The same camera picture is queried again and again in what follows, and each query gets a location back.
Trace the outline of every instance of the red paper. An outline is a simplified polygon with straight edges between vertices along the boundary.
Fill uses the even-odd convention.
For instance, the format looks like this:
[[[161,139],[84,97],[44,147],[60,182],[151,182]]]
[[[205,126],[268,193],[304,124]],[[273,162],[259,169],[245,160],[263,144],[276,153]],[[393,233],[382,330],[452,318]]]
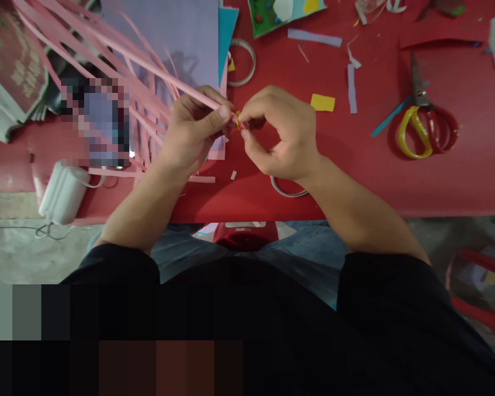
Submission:
[[[431,8],[427,16],[416,22],[429,0],[414,0],[402,14],[400,48],[437,40],[485,42],[490,37],[490,19],[485,2],[465,0],[467,11],[451,18]]]

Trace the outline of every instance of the white charger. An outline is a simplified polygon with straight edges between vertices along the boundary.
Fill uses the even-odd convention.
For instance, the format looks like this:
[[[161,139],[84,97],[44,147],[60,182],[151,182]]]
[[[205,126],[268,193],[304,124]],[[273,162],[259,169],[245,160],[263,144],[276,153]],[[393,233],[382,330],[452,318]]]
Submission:
[[[46,217],[50,224],[64,226],[72,223],[77,217],[86,188],[101,186],[104,178],[98,186],[91,186],[89,181],[90,174],[84,169],[62,166],[58,161],[53,167],[46,193],[38,208],[39,214]]]

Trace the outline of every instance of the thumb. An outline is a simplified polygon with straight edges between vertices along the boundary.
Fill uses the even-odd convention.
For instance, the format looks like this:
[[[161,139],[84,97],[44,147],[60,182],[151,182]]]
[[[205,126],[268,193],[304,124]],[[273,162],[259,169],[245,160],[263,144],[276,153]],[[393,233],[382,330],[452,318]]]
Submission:
[[[244,149],[247,156],[253,161],[257,168],[264,174],[269,175],[271,171],[272,157],[264,150],[254,136],[254,134],[247,129],[243,129],[241,132],[244,138]]]
[[[222,130],[224,125],[231,121],[231,110],[226,106],[220,106],[207,117],[196,122],[196,130],[202,139],[214,135]]]

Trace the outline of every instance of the forearm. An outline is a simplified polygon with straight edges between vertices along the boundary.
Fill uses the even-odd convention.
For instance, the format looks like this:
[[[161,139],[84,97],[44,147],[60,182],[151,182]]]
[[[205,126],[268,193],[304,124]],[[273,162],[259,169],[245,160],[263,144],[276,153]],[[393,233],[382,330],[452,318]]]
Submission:
[[[95,246],[115,244],[150,253],[171,218],[189,175],[153,162],[136,188],[115,209]]]
[[[429,263],[424,249],[395,210],[329,159],[322,157],[315,176],[299,183],[351,250],[407,254]]]

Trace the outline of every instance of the hand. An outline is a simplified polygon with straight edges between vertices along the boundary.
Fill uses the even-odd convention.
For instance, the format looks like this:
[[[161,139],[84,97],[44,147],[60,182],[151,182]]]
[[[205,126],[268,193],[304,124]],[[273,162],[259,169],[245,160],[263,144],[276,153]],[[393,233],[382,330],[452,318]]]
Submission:
[[[221,106],[212,111],[189,95],[180,96],[172,107],[165,143],[158,160],[164,167],[190,176],[200,169],[216,138],[231,131],[234,106],[208,85],[198,91]]]
[[[268,86],[246,103],[238,117],[254,128],[268,121],[280,142],[267,152],[254,134],[242,130],[247,156],[264,174],[301,184],[319,169],[322,156],[315,141],[315,110],[286,91]]]

